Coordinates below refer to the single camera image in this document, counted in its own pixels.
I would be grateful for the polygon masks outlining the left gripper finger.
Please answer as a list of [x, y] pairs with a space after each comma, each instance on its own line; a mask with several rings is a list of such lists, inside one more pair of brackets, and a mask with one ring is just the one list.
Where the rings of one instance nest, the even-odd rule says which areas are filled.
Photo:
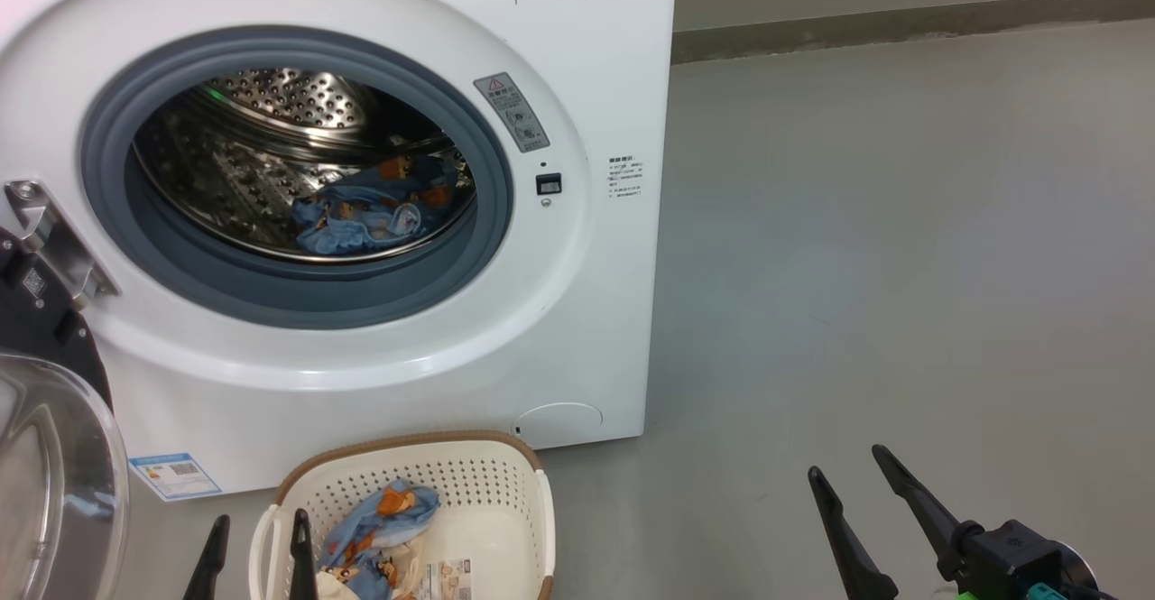
[[219, 571], [226, 566], [230, 517], [218, 514], [206, 539], [198, 564], [191, 571], [184, 600], [214, 600]]
[[312, 526], [310, 526], [310, 514], [301, 509], [295, 512], [290, 555], [293, 562], [293, 571], [289, 586], [289, 599], [318, 600], [319, 592], [315, 584]]

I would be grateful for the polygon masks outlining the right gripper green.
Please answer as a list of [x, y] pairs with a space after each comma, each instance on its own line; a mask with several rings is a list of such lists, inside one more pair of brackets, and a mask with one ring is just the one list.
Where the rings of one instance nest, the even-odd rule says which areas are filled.
[[[964, 561], [964, 541], [981, 534], [979, 523], [959, 523], [954, 514], [929, 492], [921, 480], [882, 444], [872, 447], [872, 455], [892, 492], [904, 499], [921, 529], [936, 550], [937, 571], [946, 582], [968, 583], [970, 571]], [[808, 468], [808, 486], [820, 514], [835, 566], [845, 590], [845, 599], [896, 599], [897, 586], [870, 558], [843, 514], [843, 503], [818, 466]], [[956, 600], [977, 600], [970, 592], [957, 592]]]

